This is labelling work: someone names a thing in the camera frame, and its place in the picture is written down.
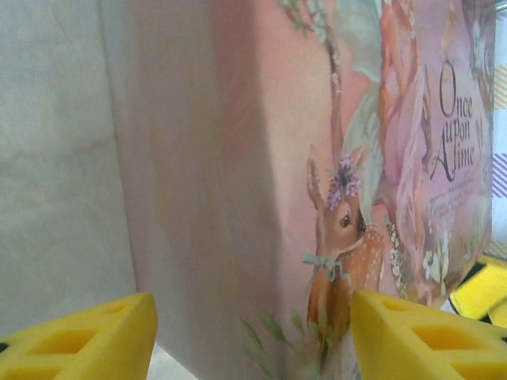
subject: deer ear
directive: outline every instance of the deer ear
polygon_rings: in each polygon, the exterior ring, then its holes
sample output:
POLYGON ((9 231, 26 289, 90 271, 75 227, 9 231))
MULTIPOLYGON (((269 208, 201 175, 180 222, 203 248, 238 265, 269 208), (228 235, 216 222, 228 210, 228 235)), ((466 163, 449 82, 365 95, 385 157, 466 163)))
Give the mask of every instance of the deer ear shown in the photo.
POLYGON ((362 146, 357 147, 353 150, 352 154, 350 155, 353 166, 358 167, 363 163, 364 158, 364 148, 362 146))
POLYGON ((314 203, 316 210, 324 208, 324 196, 322 194, 322 181, 318 169, 318 157, 315 147, 310 147, 310 157, 307 161, 307 189, 308 195, 314 203))

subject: ribbon bow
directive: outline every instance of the ribbon bow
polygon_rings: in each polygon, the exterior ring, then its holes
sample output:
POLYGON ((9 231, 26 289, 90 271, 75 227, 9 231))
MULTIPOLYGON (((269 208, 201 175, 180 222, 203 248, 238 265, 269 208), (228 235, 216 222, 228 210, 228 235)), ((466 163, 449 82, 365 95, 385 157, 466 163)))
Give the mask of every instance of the ribbon bow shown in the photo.
POLYGON ((326 257, 315 256, 311 253, 303 254, 303 263, 312 264, 314 266, 314 273, 311 276, 310 283, 313 282, 315 275, 320 268, 324 269, 326 277, 330 282, 336 279, 337 268, 340 270, 340 278, 346 279, 349 283, 352 283, 352 278, 348 273, 345 273, 341 262, 337 259, 330 259, 326 257))

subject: sponge hole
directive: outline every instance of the sponge hole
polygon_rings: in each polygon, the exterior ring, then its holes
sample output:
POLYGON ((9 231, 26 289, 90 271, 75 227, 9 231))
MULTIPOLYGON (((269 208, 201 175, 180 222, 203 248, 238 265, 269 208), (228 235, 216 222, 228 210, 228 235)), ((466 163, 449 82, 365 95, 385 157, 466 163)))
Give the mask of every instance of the sponge hole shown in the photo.
POLYGON ((384 301, 383 305, 388 310, 391 310, 391 311, 407 311, 408 310, 405 306, 400 305, 400 304, 393 302, 393 301, 384 301))
POLYGON ((103 314, 116 314, 125 308, 125 305, 115 305, 111 306, 108 309, 104 310, 103 314))
POLYGON ((95 336, 94 330, 61 330, 54 332, 33 350, 32 355, 77 354, 95 336))
POLYGON ((501 380, 507 378, 507 364, 457 363, 452 366, 465 380, 501 380))
POLYGON ((53 380, 60 368, 19 368, 7 370, 0 380, 53 380))
POLYGON ((479 340, 450 325, 416 326, 412 331, 432 350, 479 350, 479 340))

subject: deer eye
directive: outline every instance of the deer eye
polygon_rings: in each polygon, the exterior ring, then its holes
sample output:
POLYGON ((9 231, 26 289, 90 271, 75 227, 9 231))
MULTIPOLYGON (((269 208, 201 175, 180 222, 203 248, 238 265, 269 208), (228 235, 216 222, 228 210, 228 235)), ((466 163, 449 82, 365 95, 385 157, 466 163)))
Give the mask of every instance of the deer eye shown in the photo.
POLYGON ((346 228, 348 225, 350 224, 350 217, 348 215, 346 215, 341 221, 340 221, 340 226, 342 228, 346 228))

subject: illustrated figure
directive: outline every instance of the illustrated figure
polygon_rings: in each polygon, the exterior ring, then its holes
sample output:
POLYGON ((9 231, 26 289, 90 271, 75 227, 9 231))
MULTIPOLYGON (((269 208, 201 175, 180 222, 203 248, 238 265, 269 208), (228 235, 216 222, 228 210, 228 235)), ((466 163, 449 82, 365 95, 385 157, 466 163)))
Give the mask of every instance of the illustrated figure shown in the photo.
POLYGON ((332 178, 320 167, 313 147, 307 163, 308 194, 317 211, 316 256, 324 260, 324 268, 317 268, 311 284, 307 320, 321 330, 321 371, 334 348, 326 338, 339 342, 349 330, 352 293, 378 290, 383 267, 383 235, 376 226, 365 226, 359 208, 360 181, 355 170, 362 153, 359 148, 343 155, 332 178))
POLYGON ((470 69, 492 127, 496 11, 486 0, 462 0, 462 7, 471 44, 470 69))
POLYGON ((414 0, 383 0, 380 30, 382 80, 380 144, 384 167, 375 204, 384 204, 394 227, 391 258, 398 292, 405 298, 429 295, 423 276, 425 251, 424 179, 433 155, 429 83, 418 62, 414 0), (410 291, 410 284, 415 289, 410 291))

